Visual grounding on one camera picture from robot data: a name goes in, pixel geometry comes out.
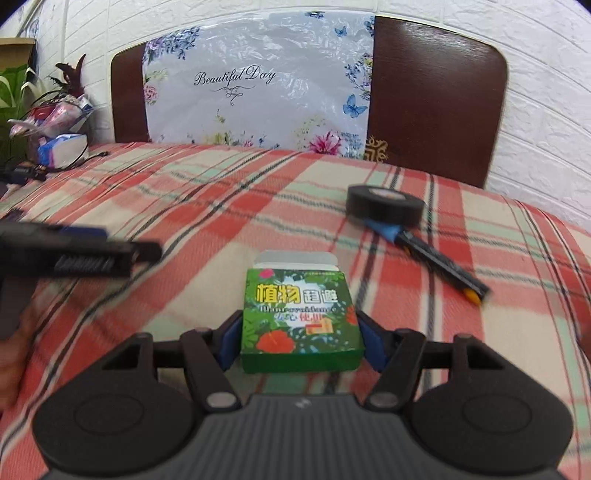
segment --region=white floral plastic sheet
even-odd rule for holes
[[[363,158],[373,54],[362,12],[256,14],[151,40],[150,138]]]

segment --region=blue and white package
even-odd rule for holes
[[[49,168],[65,168],[88,157],[86,135],[63,134],[37,149],[38,162]]]

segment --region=brick pattern wallpaper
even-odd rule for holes
[[[33,5],[0,36],[14,36]],[[486,188],[591,231],[591,14],[575,0],[44,0],[31,19],[40,20],[41,74],[87,54],[96,139],[112,141],[109,65],[117,52],[207,18],[287,6],[375,11],[497,47],[509,81]]]

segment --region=gold ornament on headboard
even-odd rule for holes
[[[388,159],[388,154],[386,153],[387,149],[388,142],[385,140],[376,140],[372,135],[365,143],[365,153],[363,154],[363,159],[367,161],[383,163]]]

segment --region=human hand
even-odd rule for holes
[[[0,340],[0,412],[14,405],[27,367],[36,322],[26,315],[8,340]]]

